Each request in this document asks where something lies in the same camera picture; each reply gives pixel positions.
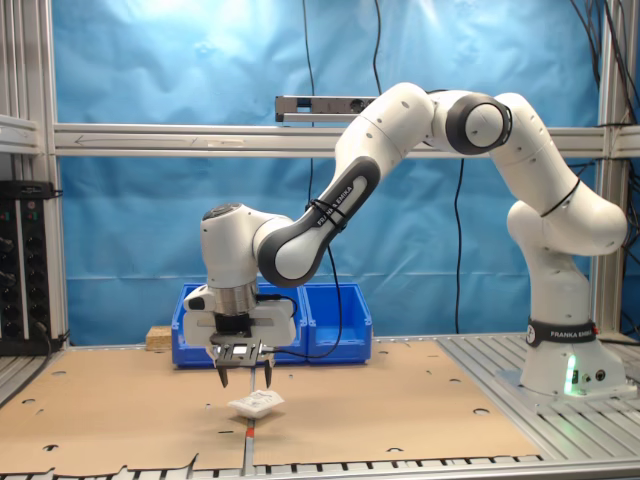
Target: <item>blue tarp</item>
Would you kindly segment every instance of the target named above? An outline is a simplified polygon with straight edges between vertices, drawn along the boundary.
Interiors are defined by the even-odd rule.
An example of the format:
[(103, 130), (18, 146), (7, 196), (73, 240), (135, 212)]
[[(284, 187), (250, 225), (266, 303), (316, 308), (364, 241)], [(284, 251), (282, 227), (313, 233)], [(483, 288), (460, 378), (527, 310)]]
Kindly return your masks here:
[[(588, 44), (569, 2), (381, 0), (384, 88), (518, 92), (549, 126), (597, 121)], [(274, 125), (310, 94), (301, 0), (54, 0), (60, 122)], [(373, 0), (308, 0), (318, 95), (375, 95)], [(334, 242), (378, 335), (453, 331), (459, 160), (405, 160)], [(316, 160), (314, 193), (333, 160)], [(202, 214), (228, 201), (299, 216), (307, 159), (61, 159), (69, 318), (77, 344), (139, 342), (204, 281)], [(587, 172), (586, 178), (592, 176)], [(524, 330), (529, 280), (514, 202), (487, 159), (460, 197), (463, 332)], [(581, 261), (585, 268), (586, 261)], [(315, 281), (332, 281), (323, 263)]]

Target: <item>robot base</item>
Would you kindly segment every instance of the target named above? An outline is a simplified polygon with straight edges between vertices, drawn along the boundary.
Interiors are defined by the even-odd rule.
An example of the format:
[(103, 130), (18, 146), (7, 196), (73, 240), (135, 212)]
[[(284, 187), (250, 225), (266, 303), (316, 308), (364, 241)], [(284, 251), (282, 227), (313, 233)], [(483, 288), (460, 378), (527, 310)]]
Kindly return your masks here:
[(635, 398), (622, 360), (599, 340), (588, 343), (544, 342), (529, 347), (524, 370), (504, 371), (498, 381), (536, 413), (575, 402)]

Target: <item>brown cardboard surface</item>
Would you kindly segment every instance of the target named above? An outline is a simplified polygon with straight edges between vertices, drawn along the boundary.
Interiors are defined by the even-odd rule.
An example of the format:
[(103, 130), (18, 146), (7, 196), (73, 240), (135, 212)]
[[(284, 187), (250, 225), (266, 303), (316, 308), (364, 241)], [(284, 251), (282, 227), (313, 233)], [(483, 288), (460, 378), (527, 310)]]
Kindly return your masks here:
[(0, 474), (182, 468), (196, 455), (198, 469), (241, 468), (246, 421), (227, 402), (249, 394), (249, 375), (230, 371), (223, 389), (169, 352), (67, 352), (0, 409)]
[(285, 403), (256, 423), (256, 465), (538, 453), (434, 342), (376, 344), (366, 366), (276, 367), (272, 388)]

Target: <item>control panel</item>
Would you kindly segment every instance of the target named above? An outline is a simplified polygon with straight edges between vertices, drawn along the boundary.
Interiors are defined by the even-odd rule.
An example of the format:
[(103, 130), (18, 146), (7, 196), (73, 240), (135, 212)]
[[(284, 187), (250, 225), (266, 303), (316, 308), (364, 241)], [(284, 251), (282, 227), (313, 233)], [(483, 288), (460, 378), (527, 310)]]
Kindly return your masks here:
[(50, 184), (38, 182), (0, 182), (0, 356), (43, 355), (49, 344), (56, 351), (64, 343), (51, 328), (44, 221), (49, 190)]
[(20, 240), (16, 201), (0, 199), (0, 338), (23, 341)]

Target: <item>robot elbow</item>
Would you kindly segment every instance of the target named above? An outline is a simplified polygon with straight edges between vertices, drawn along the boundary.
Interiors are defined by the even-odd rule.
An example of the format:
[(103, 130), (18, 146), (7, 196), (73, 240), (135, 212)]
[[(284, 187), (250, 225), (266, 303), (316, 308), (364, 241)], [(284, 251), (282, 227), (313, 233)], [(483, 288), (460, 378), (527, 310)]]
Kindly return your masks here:
[(574, 255), (608, 255), (627, 235), (624, 212), (584, 184), (545, 220), (552, 247)]

